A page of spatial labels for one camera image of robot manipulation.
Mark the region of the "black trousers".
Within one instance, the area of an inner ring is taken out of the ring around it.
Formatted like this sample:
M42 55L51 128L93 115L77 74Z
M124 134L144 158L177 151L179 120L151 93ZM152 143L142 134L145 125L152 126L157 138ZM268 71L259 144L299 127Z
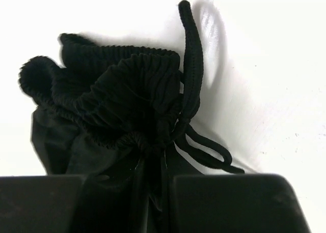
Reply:
M184 57L61 34L62 67L36 56L20 69L20 88L37 104L31 138L47 173L86 179L70 232L140 232L146 206L161 232L161 163L177 148L206 167L243 173L225 147L190 125L200 107L203 50L190 3L178 11Z

